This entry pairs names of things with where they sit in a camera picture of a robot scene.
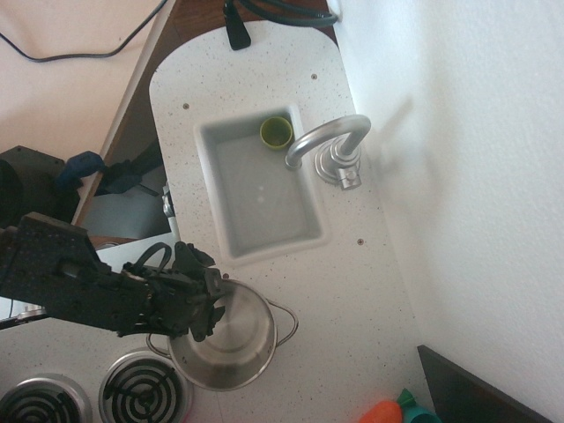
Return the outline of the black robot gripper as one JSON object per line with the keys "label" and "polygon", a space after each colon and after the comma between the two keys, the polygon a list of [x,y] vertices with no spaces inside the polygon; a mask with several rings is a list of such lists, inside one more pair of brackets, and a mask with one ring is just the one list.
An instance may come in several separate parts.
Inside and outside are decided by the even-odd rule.
{"label": "black robot gripper", "polygon": [[224,295],[215,260],[183,241],[158,242],[140,257],[140,277],[151,288],[150,333],[203,342],[225,314],[216,302]]}

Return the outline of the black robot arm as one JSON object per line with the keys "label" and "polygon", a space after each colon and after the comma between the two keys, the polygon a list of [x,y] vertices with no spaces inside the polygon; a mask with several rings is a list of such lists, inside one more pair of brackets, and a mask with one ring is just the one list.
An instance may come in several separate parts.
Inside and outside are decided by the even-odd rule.
{"label": "black robot arm", "polygon": [[2,297],[46,317],[201,342],[225,314],[224,294],[214,260],[190,243],[157,242],[114,272],[77,226],[31,212],[1,232]]}

